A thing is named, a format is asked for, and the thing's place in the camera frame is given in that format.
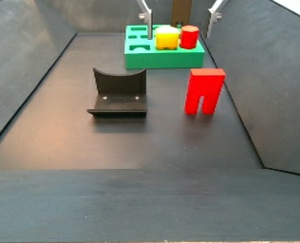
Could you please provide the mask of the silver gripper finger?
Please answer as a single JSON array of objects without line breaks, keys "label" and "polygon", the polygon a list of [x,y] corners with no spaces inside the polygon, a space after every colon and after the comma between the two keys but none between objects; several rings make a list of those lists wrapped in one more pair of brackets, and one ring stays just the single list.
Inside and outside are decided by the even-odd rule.
[{"label": "silver gripper finger", "polygon": [[153,39],[153,11],[150,10],[145,0],[137,0],[141,8],[138,18],[143,21],[147,26],[147,39]]},{"label": "silver gripper finger", "polygon": [[213,6],[209,8],[209,25],[206,31],[206,37],[210,37],[213,31],[213,24],[222,18],[221,10],[226,5],[228,0],[216,0]]}]

